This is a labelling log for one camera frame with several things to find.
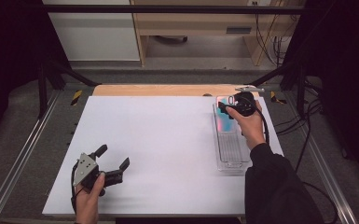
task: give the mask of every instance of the black curtain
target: black curtain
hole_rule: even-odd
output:
[[[304,20],[299,24],[286,55],[288,62],[294,60],[302,40],[315,24],[316,20]],[[318,26],[305,56],[301,62],[307,76],[319,77],[323,82],[324,110],[342,147],[349,153],[349,158],[359,162],[358,0],[336,1]]]
[[[40,0],[27,3],[43,4]],[[48,13],[26,10],[19,0],[0,0],[0,119],[9,93],[37,79],[38,66],[49,60],[70,68]],[[47,70],[51,76],[59,74]]]

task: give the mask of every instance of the white cabinet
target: white cabinet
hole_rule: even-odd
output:
[[[128,0],[44,0],[48,4],[129,5]],[[49,13],[69,61],[139,61],[132,14]]]

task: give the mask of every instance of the metal stand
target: metal stand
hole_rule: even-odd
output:
[[[284,62],[281,67],[278,67],[277,69],[269,72],[263,77],[253,81],[252,83],[247,84],[258,87],[259,85],[265,83],[273,77],[276,77],[278,75],[284,75],[280,85],[283,91],[291,90],[293,86],[297,84],[297,112],[302,119],[305,118],[304,93],[306,70],[304,68],[304,64],[306,64],[306,61],[308,60],[309,49],[311,49],[315,42],[317,42],[317,39],[320,38],[320,36],[318,35],[320,25],[323,23],[324,19],[329,14],[331,8],[336,4],[336,2],[337,0],[334,0],[334,2],[330,4],[328,9],[325,10],[324,15],[321,15],[321,19],[319,19],[315,23],[309,34],[300,43],[298,49],[294,53],[293,57],[291,57],[290,61]]]
[[[42,13],[48,12],[61,12],[61,13],[198,13],[198,14],[275,14],[275,15],[304,15],[304,14],[318,14],[323,13],[324,8],[322,7],[223,7],[223,6],[127,6],[127,5],[35,5],[35,4],[26,4],[21,2],[23,8],[32,10],[32,11],[41,11]],[[252,82],[250,85],[259,86],[260,84],[264,83],[265,81],[271,79],[272,77],[287,74],[288,72],[292,71],[291,78],[296,79],[296,76],[293,75],[293,68],[296,64],[299,64],[299,59],[303,58],[306,52],[304,49],[307,48],[308,42],[314,36],[315,30],[317,29],[318,25],[322,22],[325,15],[328,13],[329,9],[326,11],[324,16],[315,27],[310,32],[310,35],[303,41],[299,50],[297,52],[301,52],[298,57],[294,57],[289,63],[285,63],[283,66],[277,68],[276,70],[270,72],[269,74],[265,75],[264,77]],[[52,65],[53,68],[58,69],[61,72],[64,72],[81,82],[85,83],[89,86],[97,86],[99,83],[92,82],[81,75],[75,73],[71,69],[61,66],[55,62],[49,62],[49,65]],[[39,74],[39,85],[43,89],[46,83],[44,82],[44,72],[41,69]],[[51,76],[48,76],[49,80],[52,82],[54,88],[59,90],[63,89],[64,82],[59,75],[54,75],[52,73]],[[288,86],[284,86],[284,89],[291,88],[294,82],[289,82]],[[41,95],[41,104],[45,104],[46,96],[42,92]],[[45,110],[45,106],[41,105],[41,114]]]
[[[63,88],[65,87],[65,81],[60,75],[61,73],[65,73],[91,87],[101,85],[101,83],[91,81],[88,78],[81,76],[79,73],[74,72],[72,69],[66,68],[65,66],[62,66],[59,63],[53,61],[50,61],[48,63],[41,63],[37,73],[38,73],[39,104],[40,104],[39,116],[38,116],[39,119],[45,115],[45,112],[48,108],[48,93],[46,87],[46,78],[48,78],[54,90],[63,90]]]

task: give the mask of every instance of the cable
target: cable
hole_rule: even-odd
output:
[[[310,111],[308,111],[308,112],[305,114],[305,116],[306,116],[306,117],[310,117],[311,115],[315,114],[316,112],[318,112],[318,111],[320,111],[320,110],[321,110],[321,104],[314,105],[314,106],[310,107]],[[277,125],[275,125],[275,127],[277,127],[277,126],[279,126],[279,125],[286,124],[286,123],[290,123],[290,122],[292,122],[292,121],[293,121],[294,119],[296,119],[296,118],[298,118],[298,116],[295,116],[294,118],[292,118],[292,119],[289,120],[289,121],[286,121],[286,122],[277,124]],[[276,132],[277,135],[284,135],[284,134],[291,133],[291,132],[297,130],[298,128],[302,127],[302,126],[306,123],[306,122],[303,122],[300,126],[296,127],[296,125],[299,124],[301,121],[304,121],[304,120],[303,120],[303,119],[298,119],[295,123],[291,124],[289,127],[287,127],[287,128],[285,128],[285,129],[283,129],[283,130],[280,130],[280,131]]]
[[[276,20],[278,17],[279,17],[279,15],[275,15],[275,16],[274,16],[274,19],[272,20],[271,25],[269,26],[269,29],[268,29],[268,32],[267,32],[266,41],[264,41],[263,35],[261,34],[260,28],[259,28],[259,25],[258,25],[258,14],[255,14],[255,27],[256,27],[255,38],[256,38],[257,43],[258,43],[258,45],[260,46],[260,48],[264,51],[264,53],[265,53],[265,54],[267,55],[267,57],[269,58],[269,61],[270,61],[271,63],[274,63],[274,64],[276,64],[276,62],[274,62],[273,59],[272,59],[272,57],[269,55],[269,51],[268,51],[268,49],[267,49],[267,47],[266,47],[266,44],[267,44],[267,41],[268,41],[268,39],[269,39],[269,33],[271,32],[272,26],[273,26],[275,20]]]
[[[279,42],[278,41],[278,49],[277,49],[277,51],[275,51],[275,56],[277,57],[277,65],[279,65],[280,63],[279,63],[279,60],[280,60],[280,58],[281,58],[281,44],[282,44],[282,42]]]
[[[77,163],[74,165],[74,168],[72,168],[72,173],[71,173],[71,191],[72,191],[71,203],[72,203],[72,207],[74,208],[75,214],[76,214],[76,196],[77,196],[77,194],[75,194],[74,182],[75,182],[76,169],[77,169]]]
[[[307,183],[305,181],[303,181],[303,184],[308,186],[308,187],[311,187],[313,189],[316,189],[317,191],[319,191],[322,195],[324,195],[326,197],[326,199],[331,203],[332,207],[333,207],[333,210],[334,210],[334,218],[333,218],[333,221],[331,222],[327,222],[326,224],[333,224],[333,223],[336,223],[337,220],[338,220],[338,209],[336,207],[336,205],[334,204],[333,200],[331,200],[330,196],[328,196],[326,193],[324,193],[321,189],[318,189],[316,186],[310,184],[310,183]]]
[[[257,113],[261,116],[261,118],[263,119],[263,124],[264,124],[264,134],[266,135],[266,142],[267,144],[269,144],[269,127],[267,125],[266,119],[264,118],[263,113],[261,113],[261,111],[257,108],[257,106],[253,105],[255,107],[255,110],[257,111]]]
[[[84,189],[84,187],[81,188],[81,190],[75,195],[75,197],[77,197],[77,195],[78,195],[83,189]]]
[[[311,105],[315,102],[319,101],[319,99],[316,99],[314,101],[312,101],[309,105],[308,105],[308,108],[307,108],[307,114],[308,116],[306,116],[306,119],[307,119],[307,124],[308,124],[308,131],[307,131],[307,135],[306,135],[306,138],[305,138],[305,141],[304,141],[304,144],[303,144],[303,147],[301,149],[301,152],[300,152],[300,156],[298,157],[298,161],[297,161],[297,165],[296,165],[296,173],[298,171],[298,167],[299,165],[301,164],[301,160],[303,158],[303,155],[304,155],[304,152],[305,152],[305,148],[307,146],[307,143],[308,143],[308,140],[310,138],[310,135],[311,135],[311,119],[310,119],[310,113],[311,113]]]
[[[267,50],[267,53],[269,54],[268,56],[269,56],[269,58],[270,58],[270,61],[271,61],[273,64],[277,65],[277,67],[278,67],[278,66],[279,66],[279,65],[278,65],[278,62],[276,63],[276,62],[274,62],[274,61],[272,60],[271,53],[269,52],[269,48],[268,48],[268,50]]]
[[[312,110],[314,107],[316,107],[316,106],[318,106],[318,105],[320,105],[320,104],[315,105],[314,107],[311,107],[311,105],[312,105],[313,103],[317,102],[317,101],[319,101],[319,99],[316,99],[316,100],[312,101],[312,102],[308,105],[307,117],[306,117],[306,118],[307,118],[307,124],[308,124],[308,131],[307,131],[306,139],[305,139],[305,141],[304,141],[304,145],[303,145],[303,147],[302,147],[302,149],[301,149],[301,152],[300,152],[300,156],[298,157],[298,161],[297,161],[297,165],[296,165],[296,169],[295,169],[295,172],[296,172],[296,173],[297,173],[297,171],[298,171],[299,165],[301,164],[301,160],[302,160],[302,158],[303,158],[303,156],[304,156],[304,152],[305,152],[305,149],[306,149],[308,140],[309,140],[309,138],[310,138],[310,133],[311,133],[311,110]],[[316,189],[317,191],[319,191],[320,193],[322,193],[322,194],[326,197],[326,199],[332,204],[333,209],[334,209],[334,218],[333,218],[333,221],[328,222],[328,224],[336,223],[337,220],[338,220],[338,209],[337,209],[336,205],[334,204],[334,202],[331,200],[331,198],[330,198],[326,193],[324,193],[321,189],[318,189],[317,187],[313,186],[312,184],[307,183],[307,182],[304,182],[304,181],[303,181],[303,184],[306,185],[306,186],[309,186],[309,187],[311,187],[311,188],[313,188],[313,189]]]

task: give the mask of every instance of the black tripod leg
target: black tripod leg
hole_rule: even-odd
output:
[[[82,77],[80,74],[72,71],[72,69],[68,69],[68,68],[60,65],[59,63],[56,63],[56,62],[50,62],[50,63],[53,65],[54,68],[68,74],[71,77],[74,77],[75,79],[83,82],[84,84],[86,84],[88,86],[95,87],[95,86],[101,85],[101,83],[93,82],[93,81],[87,79],[86,77]]]
[[[63,80],[61,74],[59,74],[57,71],[54,71],[54,69],[52,69],[51,66],[45,66],[44,73],[45,73],[45,77],[48,79],[48,81],[50,81],[51,86],[54,90],[63,91],[66,83]]]
[[[252,85],[252,86],[259,86],[263,83],[265,83],[266,81],[272,79],[273,77],[276,77],[278,75],[281,75],[285,72],[287,72],[288,70],[293,68],[293,63],[286,63],[284,65],[282,65],[279,68],[274,69],[273,71],[269,72],[268,74],[264,75],[263,77],[249,83],[249,84],[244,84],[244,85]]]
[[[41,119],[45,114],[46,110],[48,109],[48,90],[46,87],[46,76],[43,71],[43,64],[37,69],[37,78],[38,78],[38,85],[39,85],[39,116],[38,118]]]
[[[301,65],[300,66],[300,74],[297,78],[297,112],[302,119],[305,118],[304,94],[305,94],[305,69]]]

